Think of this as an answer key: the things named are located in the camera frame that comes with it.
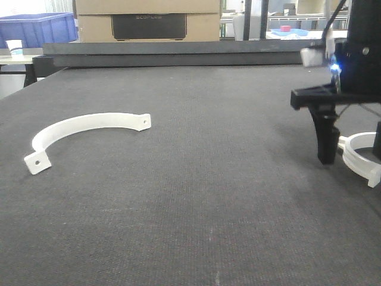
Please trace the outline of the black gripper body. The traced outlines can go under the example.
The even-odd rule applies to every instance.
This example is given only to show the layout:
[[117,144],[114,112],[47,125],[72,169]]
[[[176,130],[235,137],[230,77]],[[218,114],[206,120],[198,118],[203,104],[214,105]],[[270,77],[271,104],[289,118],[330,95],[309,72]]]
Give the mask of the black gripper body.
[[[323,34],[330,28],[335,11]],[[291,106],[299,110],[310,105],[352,105],[380,102],[380,1],[353,1],[347,38],[335,40],[331,74],[327,85],[295,89]]]

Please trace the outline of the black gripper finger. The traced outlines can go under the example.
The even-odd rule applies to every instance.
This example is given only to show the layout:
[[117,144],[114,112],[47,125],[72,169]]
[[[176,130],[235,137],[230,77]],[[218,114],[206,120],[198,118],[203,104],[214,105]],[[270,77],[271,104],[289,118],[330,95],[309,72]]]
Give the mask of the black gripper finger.
[[340,136],[340,131],[335,126],[338,119],[336,106],[310,105],[308,109],[316,130],[317,157],[322,164],[333,164]]
[[375,157],[381,160],[381,121],[377,123],[372,153]]

